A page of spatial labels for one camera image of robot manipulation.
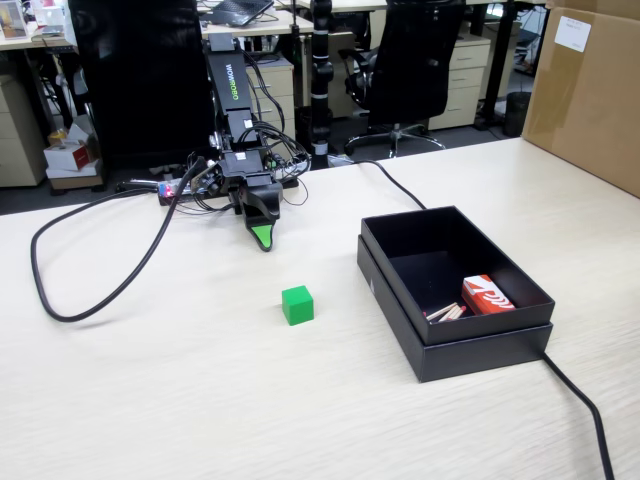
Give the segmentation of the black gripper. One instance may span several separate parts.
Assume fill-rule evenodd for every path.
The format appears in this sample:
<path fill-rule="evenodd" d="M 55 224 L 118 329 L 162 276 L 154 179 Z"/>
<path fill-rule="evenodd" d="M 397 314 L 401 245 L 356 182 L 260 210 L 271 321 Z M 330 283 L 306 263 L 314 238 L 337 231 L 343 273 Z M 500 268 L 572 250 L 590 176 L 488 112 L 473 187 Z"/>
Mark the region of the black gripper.
<path fill-rule="evenodd" d="M 222 191 L 231 201 L 240 200 L 247 231 L 263 252 L 269 252 L 280 219 L 282 185 L 264 167 L 258 150 L 226 152 L 219 167 Z"/>

